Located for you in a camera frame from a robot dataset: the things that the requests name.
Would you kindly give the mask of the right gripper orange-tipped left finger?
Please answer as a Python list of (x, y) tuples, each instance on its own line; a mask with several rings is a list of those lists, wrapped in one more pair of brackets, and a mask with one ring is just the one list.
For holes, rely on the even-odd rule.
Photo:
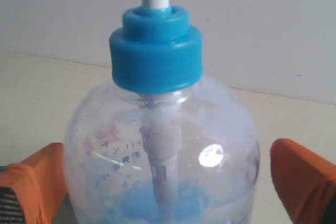
[(66, 195), (63, 144), (51, 143), (1, 172), (1, 223), (52, 223)]

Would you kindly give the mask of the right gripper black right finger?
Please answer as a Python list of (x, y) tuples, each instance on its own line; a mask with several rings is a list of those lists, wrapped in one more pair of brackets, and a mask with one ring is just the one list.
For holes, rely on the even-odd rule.
[(270, 148), (275, 191), (292, 223), (335, 224), (335, 164), (280, 138)]

